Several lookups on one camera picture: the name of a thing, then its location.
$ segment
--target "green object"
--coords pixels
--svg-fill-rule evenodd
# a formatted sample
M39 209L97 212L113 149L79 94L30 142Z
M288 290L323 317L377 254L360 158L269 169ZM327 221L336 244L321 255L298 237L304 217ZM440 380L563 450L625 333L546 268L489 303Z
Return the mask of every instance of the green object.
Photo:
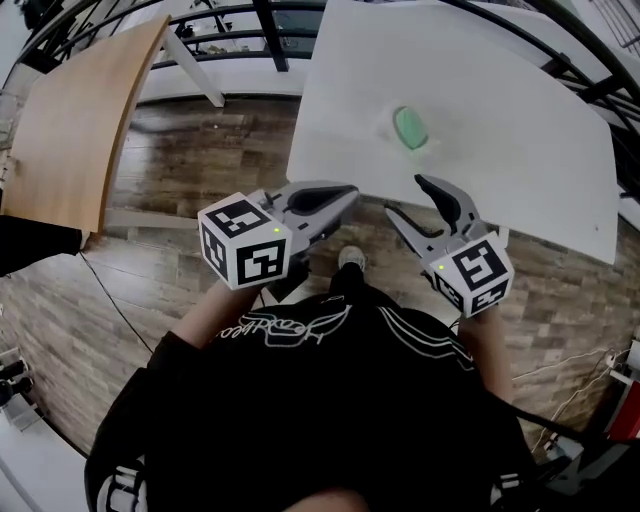
M411 151L424 146L429 140L427 127L420 115L409 107L400 107L393 114L393 126L398 138Z

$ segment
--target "tiled floor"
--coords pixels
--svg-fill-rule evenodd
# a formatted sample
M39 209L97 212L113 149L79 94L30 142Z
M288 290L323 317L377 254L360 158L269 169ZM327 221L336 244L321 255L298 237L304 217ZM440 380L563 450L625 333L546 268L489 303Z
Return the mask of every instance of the tiled floor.
M233 192L274 189L285 170L298 102L236 100L220 111L180 101L136 111L118 171L116 206L194 216ZM428 227L435 212L405 207ZM620 220L618 255L607 266L511 234L513 291L501 306L513 375L594 348L627 348L640 322L640 233ZM380 201L365 198L352 222L313 251L313 275L295 300L323 290L339 249L360 245L369 282L402 305L452 322L456 312L420 277L420 266L386 221ZM215 280L199 255L196 232L115 229L86 254L123 313L150 346ZM50 419L82 449L129 376L149 357L80 257L58 256L0 280L0 344L19 345L33 364ZM602 354L516 380L516 404L550 417L598 375ZM608 378L561 416L584 426ZM530 439L539 430L524 424Z

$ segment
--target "white tabletop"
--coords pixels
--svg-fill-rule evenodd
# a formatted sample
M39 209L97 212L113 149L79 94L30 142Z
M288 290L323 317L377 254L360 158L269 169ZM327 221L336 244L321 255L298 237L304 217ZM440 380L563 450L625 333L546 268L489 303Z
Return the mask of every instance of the white tabletop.
M289 180L344 181L433 206L413 180L432 174L468 192L485 221L613 263L618 197L607 123L522 58L438 18L428 8L329 0ZM396 101L440 141L420 165L375 133Z

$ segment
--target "metal railing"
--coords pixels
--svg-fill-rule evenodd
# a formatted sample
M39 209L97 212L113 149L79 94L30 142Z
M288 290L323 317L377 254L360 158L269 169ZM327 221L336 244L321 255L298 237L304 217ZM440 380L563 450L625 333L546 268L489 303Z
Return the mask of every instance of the metal railing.
M40 32L36 33L27 42L18 62L23 62L40 72L48 73L59 66L65 59L72 54L74 47L83 44L92 43L96 34L111 24L121 22L126 16L150 7L162 0L144 0L134 3L126 8L113 12L113 8L107 13L107 16L97 23L83 24L81 30L76 30L73 35L68 34L66 37L59 34L60 30L64 30L69 25L69 19L75 19L77 16L90 11L88 16L95 10L95 5L100 0L81 0L73 7L66 9L61 15L51 21ZM189 48L191 53L198 61L237 59L237 58L272 58L278 71L287 71L289 69L287 58L310 59L311 52L302 52L289 50L283 43L284 38L313 38L318 35L317 30L308 29L279 29L276 27L273 12L275 11L315 11L323 12L325 4L320 2L298 2L298 1L282 1L269 2L269 0L253 0L252 3L246 3L234 6L213 7L210 9L191 12L182 16L174 17L169 23L170 26L176 27L177 34L184 32L188 23L193 23L202 19L214 19L217 25L224 30L224 25L220 23L220 19L230 14L255 13L260 22L260 29L255 30L230 30L219 31L210 34L181 37L184 44ZM222 41L227 39L246 39L246 38L263 38L265 48L260 51L239 51L239 52L220 52L206 53L199 51L198 47L202 43L212 41ZM160 62L154 65L153 69L174 66L174 61Z
M632 55L640 57L640 11L638 7L622 0L589 0L600 13L618 44Z
M69 26L69 19L75 19L76 16L89 9L95 9L97 1L99 2L100 0L80 0L58 15L53 21L50 21L46 27L35 33L28 41L18 58L18 62L23 62L46 73L59 66L64 59L69 58L78 45L95 39L96 34L104 27L108 27L114 22L120 22L131 13L149 7L161 0L143 0L117 11L112 8L101 21L93 20L91 23L83 23L73 35L64 36L64 34L60 34L60 30L64 29L65 26ZM640 133L638 133L633 124L633 122L640 122L640 88L627 71L627 68L621 64L606 44L576 16L555 2L555 0L527 0L527 4L540 13L547 15L562 29L571 34L610 72L607 78L594 82L586 73L572 63L566 55L559 53L544 41L480 5L466 0L440 1L483 18L499 27L497 30L506 30L542 51L549 57L549 61L542 66L543 71L574 91L584 102L606 108L615 114L628 132L628 134L625 134L624 141L616 135L617 130L612 132L617 164L618 159L620 159L620 163L617 165L618 182L626 191L626 194L640 199L640 159L636 155L640 153ZM175 27L178 37L181 38L182 42L198 61L270 58L278 71L286 72L289 69L287 59L309 59L312 55L312 51L295 51L288 48L286 44L288 38L315 39L317 30L279 28L276 25L273 13L276 11L315 11L321 13L324 11L324 7L324 3L318 2L252 0L252 3L211 7L206 10L177 16L171 20L170 25ZM223 23L224 17L239 13L256 13L260 28L227 30ZM189 23L204 19L215 20L218 27L217 32L195 35L193 30L186 30L189 28ZM199 49L199 45L207 42L244 38L262 38L264 39L264 47L253 51L218 53L207 53ZM166 68L175 64L172 60L158 62L154 64L152 69Z

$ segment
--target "table leg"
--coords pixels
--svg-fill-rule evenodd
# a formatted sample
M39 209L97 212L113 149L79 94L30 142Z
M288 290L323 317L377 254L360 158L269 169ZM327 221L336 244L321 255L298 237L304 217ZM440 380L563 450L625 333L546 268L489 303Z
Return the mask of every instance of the table leg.
M167 28L164 38L164 47L174 60L180 64L185 73L200 88L202 93L211 100L216 107L224 106L222 92L213 86L207 74L202 71L200 64L193 58L187 47L178 39L171 28Z

